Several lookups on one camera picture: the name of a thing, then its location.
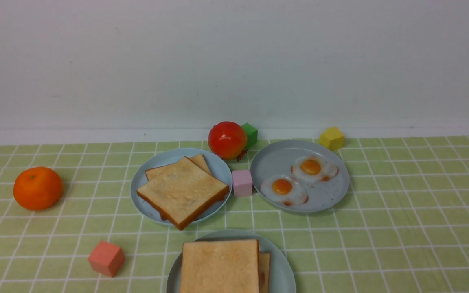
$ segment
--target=red tomato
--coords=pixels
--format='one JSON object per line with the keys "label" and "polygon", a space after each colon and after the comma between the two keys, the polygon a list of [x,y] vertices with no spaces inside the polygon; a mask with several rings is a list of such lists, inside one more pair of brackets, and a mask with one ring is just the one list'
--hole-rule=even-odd
{"label": "red tomato", "polygon": [[211,128],[207,143],[215,155],[232,160],[245,154],[242,152],[247,146],[247,135],[240,125],[224,121]]}

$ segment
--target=bread slice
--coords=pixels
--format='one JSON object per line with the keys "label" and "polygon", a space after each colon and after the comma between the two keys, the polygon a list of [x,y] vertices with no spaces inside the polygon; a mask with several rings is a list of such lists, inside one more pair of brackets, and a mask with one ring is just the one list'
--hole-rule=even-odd
{"label": "bread slice", "polygon": [[[198,154],[196,156],[192,156],[190,158],[193,163],[195,163],[198,167],[200,167],[202,170],[206,171],[208,174],[212,175],[211,171],[209,170],[209,167],[207,167],[207,163],[205,162],[205,158],[202,154]],[[155,177],[160,175],[162,172],[164,172],[165,169],[169,168],[173,164],[165,165],[162,167],[157,167],[157,168],[151,168],[146,170],[146,178],[147,180],[153,180]]]}
{"label": "bread slice", "polygon": [[258,271],[260,293],[269,293],[270,253],[260,252]]}
{"label": "bread slice", "polygon": [[180,293],[259,293],[258,257],[257,239],[184,243]]}
{"label": "bread slice", "polygon": [[137,194],[179,230],[222,200],[229,186],[183,157],[137,189]]}

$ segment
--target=fried egg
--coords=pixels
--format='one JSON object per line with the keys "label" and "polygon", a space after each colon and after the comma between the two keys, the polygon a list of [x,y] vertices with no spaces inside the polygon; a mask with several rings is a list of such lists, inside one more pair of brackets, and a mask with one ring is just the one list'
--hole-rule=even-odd
{"label": "fried egg", "polygon": [[285,206],[297,206],[309,200],[300,182],[286,175],[274,175],[264,180],[260,191],[268,200]]}
{"label": "fried egg", "polygon": [[297,158],[291,167],[292,175],[310,184],[331,180],[338,174],[338,171],[335,164],[314,155]]}

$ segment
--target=orange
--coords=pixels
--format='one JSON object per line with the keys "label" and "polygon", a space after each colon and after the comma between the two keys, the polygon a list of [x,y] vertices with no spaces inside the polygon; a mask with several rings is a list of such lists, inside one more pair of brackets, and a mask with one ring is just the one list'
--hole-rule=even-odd
{"label": "orange", "polygon": [[32,211],[53,206],[63,194],[63,180],[54,170],[36,167],[23,171],[13,184],[13,198]]}

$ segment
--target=yellow cube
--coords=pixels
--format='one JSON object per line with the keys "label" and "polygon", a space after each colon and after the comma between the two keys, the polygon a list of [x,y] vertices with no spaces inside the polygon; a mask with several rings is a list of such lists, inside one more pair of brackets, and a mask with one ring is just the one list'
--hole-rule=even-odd
{"label": "yellow cube", "polygon": [[320,135],[320,145],[328,148],[331,151],[339,150],[343,148],[345,136],[339,131],[336,126],[327,128],[325,132]]}

